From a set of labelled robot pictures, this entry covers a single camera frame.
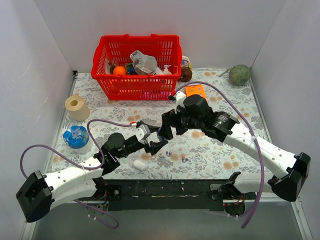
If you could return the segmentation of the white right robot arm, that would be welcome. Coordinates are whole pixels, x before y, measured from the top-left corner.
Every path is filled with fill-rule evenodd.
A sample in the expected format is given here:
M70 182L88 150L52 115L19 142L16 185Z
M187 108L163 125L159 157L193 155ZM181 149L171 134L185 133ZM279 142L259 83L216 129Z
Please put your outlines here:
M297 200L309 175L311 157L308 154L294 154L253 136L236 117L224 111L213 111L200 95L186 96L178 92L169 99L175 103L175 108L162 114L160 127L143 121L133 124L138 141L145 143L145 149L151 155L173 139L172 129L179 136L188 130L201 130L207 137L235 147L258 162L262 161L262 168L271 171L271 176L264 180L234 173L219 193L226 191L230 198L237 199L250 192L271 192L288 202Z

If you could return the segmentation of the lavender earbud charging case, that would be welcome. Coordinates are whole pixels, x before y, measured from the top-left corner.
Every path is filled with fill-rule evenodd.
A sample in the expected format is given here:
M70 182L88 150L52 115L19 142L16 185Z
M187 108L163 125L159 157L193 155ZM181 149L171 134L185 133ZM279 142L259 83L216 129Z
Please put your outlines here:
M162 141L164 138L161 136L161 129L159 128L158 130L157 130L157 137L158 137L158 139L160 140L160 141Z

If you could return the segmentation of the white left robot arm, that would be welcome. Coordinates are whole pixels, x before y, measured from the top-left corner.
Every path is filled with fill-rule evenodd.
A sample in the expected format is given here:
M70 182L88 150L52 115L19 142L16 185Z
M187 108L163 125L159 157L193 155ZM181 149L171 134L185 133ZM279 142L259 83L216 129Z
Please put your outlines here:
M97 153L82 162L81 167L41 174L35 171L26 178L18 190L16 199L28 223L36 222L61 204L80 198L103 199L107 190L102 176L120 166L120 158L144 149L155 155L168 141L138 141L135 135L125 139L121 133L113 133Z

